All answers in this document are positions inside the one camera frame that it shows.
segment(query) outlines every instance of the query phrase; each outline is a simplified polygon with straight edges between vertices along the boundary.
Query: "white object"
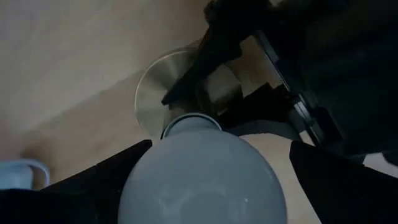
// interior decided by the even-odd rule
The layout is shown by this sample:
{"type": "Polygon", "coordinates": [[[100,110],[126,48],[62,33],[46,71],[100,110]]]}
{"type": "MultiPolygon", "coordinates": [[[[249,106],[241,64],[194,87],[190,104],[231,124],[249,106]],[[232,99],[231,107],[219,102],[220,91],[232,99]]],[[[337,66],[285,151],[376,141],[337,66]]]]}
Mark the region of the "white object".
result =
{"type": "Polygon", "coordinates": [[[14,161],[0,162],[0,190],[31,190],[33,172],[30,166],[36,167],[44,172],[44,187],[47,187],[50,184],[50,172],[46,165],[33,159],[18,159],[14,161]]]}
{"type": "Polygon", "coordinates": [[[282,188],[255,148],[207,116],[169,126],[130,173],[119,224],[287,223],[282,188]]]}

